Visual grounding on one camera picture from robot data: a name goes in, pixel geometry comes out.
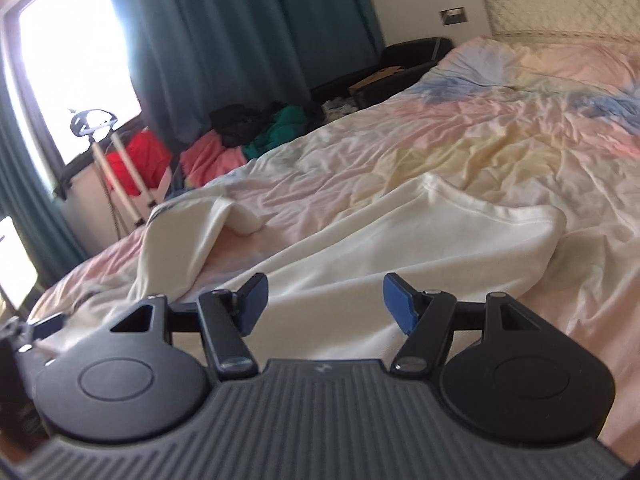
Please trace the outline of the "cream white zip jacket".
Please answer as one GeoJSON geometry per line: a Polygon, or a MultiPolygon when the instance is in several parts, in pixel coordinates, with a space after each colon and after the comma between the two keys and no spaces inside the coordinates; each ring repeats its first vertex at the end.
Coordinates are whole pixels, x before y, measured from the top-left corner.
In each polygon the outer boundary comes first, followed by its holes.
{"type": "MultiPolygon", "coordinates": [[[[223,226],[262,234],[256,214],[223,189],[207,185],[155,208],[120,312],[151,294],[182,296],[223,226]]],[[[256,272],[267,274],[268,306],[247,338],[260,365],[268,359],[389,363],[404,336],[383,304],[387,273],[458,299],[484,299],[494,290],[520,296],[542,278],[565,223],[553,206],[494,205],[426,174],[222,287],[236,289],[256,272]]]]}

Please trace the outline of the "teal curtain right of window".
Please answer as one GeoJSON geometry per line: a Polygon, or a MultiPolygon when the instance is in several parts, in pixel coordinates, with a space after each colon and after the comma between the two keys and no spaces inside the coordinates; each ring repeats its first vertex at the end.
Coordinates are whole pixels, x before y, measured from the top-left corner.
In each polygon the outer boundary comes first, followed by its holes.
{"type": "Polygon", "coordinates": [[[32,163],[6,84],[1,85],[1,213],[11,217],[44,287],[87,258],[32,163]]]}

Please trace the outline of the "teal curtain of window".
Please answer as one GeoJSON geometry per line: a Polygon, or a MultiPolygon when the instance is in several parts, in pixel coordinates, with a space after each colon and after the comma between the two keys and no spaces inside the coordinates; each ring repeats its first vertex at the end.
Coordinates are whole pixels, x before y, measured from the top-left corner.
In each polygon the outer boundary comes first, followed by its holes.
{"type": "Polygon", "coordinates": [[[384,39],[371,0],[112,0],[146,124],[178,152],[214,110],[306,102],[373,65],[384,39]]]}
{"type": "Polygon", "coordinates": [[[6,84],[1,85],[1,213],[11,217],[44,287],[87,258],[32,163],[6,84]]]}

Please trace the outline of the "red bag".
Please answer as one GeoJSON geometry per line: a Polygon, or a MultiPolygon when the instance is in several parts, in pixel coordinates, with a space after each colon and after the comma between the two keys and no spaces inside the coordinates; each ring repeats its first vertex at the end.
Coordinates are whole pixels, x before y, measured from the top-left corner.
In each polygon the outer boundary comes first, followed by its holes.
{"type": "MultiPolygon", "coordinates": [[[[157,139],[149,128],[139,130],[126,144],[126,152],[134,164],[140,177],[149,190],[156,190],[172,159],[171,152],[157,139]]],[[[109,148],[106,160],[111,165],[120,185],[129,196],[141,194],[134,178],[122,161],[122,156],[116,148],[109,148]]]]}

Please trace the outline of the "pink cloth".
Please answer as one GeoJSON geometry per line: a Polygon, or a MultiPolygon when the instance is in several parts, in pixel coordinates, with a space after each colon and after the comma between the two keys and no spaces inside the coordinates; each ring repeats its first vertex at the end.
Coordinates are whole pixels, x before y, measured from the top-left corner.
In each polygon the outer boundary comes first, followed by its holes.
{"type": "Polygon", "coordinates": [[[226,148],[216,130],[209,130],[180,155],[184,174],[195,183],[206,183],[247,163],[242,148],[226,148]]]}

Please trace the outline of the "pastel tie-dye bed sheet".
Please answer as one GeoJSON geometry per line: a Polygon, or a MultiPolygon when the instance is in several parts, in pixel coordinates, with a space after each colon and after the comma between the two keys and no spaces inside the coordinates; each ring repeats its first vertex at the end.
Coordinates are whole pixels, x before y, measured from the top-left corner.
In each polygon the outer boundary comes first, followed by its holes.
{"type": "MultiPolygon", "coordinates": [[[[616,400],[601,437],[639,457],[639,61],[604,44],[526,46],[477,38],[390,100],[332,122],[208,185],[262,222],[223,226],[190,301],[434,174],[503,207],[548,205],[565,229],[542,278],[512,295],[598,356],[616,400]]],[[[60,354],[120,315],[145,229],[49,289],[34,318],[63,312],[41,349],[60,354]]]]}

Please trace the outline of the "black cloth pile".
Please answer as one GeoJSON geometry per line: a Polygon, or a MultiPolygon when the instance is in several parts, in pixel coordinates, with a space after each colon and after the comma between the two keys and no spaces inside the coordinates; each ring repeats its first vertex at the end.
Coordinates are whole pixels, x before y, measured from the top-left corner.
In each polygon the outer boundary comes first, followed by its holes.
{"type": "Polygon", "coordinates": [[[274,116],[285,107],[282,102],[272,102],[262,110],[231,104],[210,112],[208,117],[221,144],[225,148],[237,148],[250,144],[266,131],[274,123],[274,116]]]}

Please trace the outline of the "green cloth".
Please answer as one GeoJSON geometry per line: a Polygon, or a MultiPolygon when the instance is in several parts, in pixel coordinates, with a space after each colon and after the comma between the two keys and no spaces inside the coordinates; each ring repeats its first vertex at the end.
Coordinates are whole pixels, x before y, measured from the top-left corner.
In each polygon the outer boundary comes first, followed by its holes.
{"type": "Polygon", "coordinates": [[[271,117],[270,125],[253,141],[242,147],[247,160],[258,159],[281,145],[300,138],[307,132],[308,117],[301,106],[283,107],[271,117]]]}

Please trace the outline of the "dark bedside box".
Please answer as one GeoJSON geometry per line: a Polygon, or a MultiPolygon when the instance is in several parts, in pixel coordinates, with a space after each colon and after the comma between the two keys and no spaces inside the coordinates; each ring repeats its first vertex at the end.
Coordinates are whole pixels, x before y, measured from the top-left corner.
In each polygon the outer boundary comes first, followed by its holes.
{"type": "Polygon", "coordinates": [[[358,110],[378,105],[416,84],[451,50],[446,37],[428,37],[392,44],[375,65],[338,77],[310,90],[311,101],[324,104],[352,99],[358,110]]]}

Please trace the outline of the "teal curtain left of window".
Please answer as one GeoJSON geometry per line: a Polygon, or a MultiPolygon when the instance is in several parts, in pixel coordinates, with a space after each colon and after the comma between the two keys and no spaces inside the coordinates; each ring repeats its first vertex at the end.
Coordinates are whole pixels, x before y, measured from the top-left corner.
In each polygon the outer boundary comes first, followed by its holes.
{"type": "Polygon", "coordinates": [[[112,0],[146,124],[178,152],[214,110],[306,102],[373,65],[384,39],[371,0],[112,0]]]}

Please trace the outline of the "bright window with dark frame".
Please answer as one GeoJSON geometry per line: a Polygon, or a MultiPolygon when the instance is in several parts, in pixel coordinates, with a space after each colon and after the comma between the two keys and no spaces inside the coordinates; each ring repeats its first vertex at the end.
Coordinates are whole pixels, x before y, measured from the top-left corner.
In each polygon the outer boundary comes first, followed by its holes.
{"type": "Polygon", "coordinates": [[[22,98],[54,170],[88,152],[70,130],[76,113],[100,108],[119,127],[140,116],[112,0],[18,0],[6,18],[22,98]]]}

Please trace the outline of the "wall switch plate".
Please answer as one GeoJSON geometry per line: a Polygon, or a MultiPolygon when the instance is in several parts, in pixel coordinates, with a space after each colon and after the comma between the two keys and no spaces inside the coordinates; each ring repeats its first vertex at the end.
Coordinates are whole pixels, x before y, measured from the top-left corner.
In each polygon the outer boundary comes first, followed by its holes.
{"type": "Polygon", "coordinates": [[[439,14],[444,26],[463,24],[468,21],[464,6],[456,6],[455,8],[442,10],[439,14]]]}

